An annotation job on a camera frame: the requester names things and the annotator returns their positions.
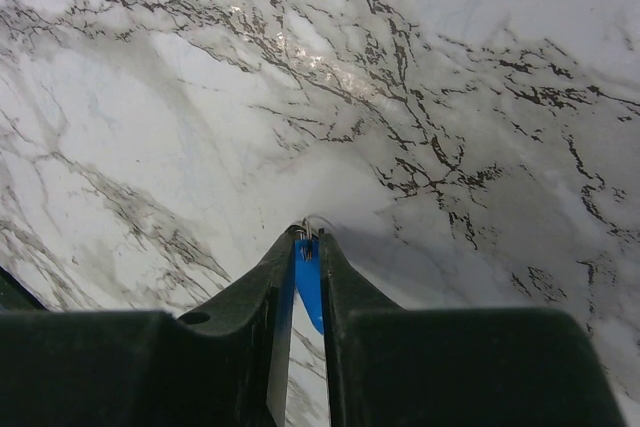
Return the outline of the blue tagged key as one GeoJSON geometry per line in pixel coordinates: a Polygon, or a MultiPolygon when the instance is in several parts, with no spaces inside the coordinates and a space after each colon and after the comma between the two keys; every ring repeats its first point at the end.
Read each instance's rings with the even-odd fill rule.
{"type": "Polygon", "coordinates": [[[322,261],[320,260],[322,231],[322,227],[315,227],[312,224],[312,216],[306,216],[294,222],[286,230],[292,235],[291,262],[294,288],[311,325],[320,335],[324,335],[325,332],[321,286],[322,261]]]}

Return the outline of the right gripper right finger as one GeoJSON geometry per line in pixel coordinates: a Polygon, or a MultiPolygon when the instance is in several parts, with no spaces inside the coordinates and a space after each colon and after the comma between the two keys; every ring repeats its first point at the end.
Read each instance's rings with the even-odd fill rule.
{"type": "Polygon", "coordinates": [[[548,308],[407,310],[319,238],[335,426],[621,426],[586,333],[548,308]]]}

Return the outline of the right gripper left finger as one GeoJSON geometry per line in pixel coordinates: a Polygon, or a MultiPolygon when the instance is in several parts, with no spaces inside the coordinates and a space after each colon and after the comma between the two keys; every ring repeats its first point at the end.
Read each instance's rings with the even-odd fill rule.
{"type": "Polygon", "coordinates": [[[5,426],[281,426],[294,232],[210,300],[162,310],[53,312],[1,276],[5,426]]]}

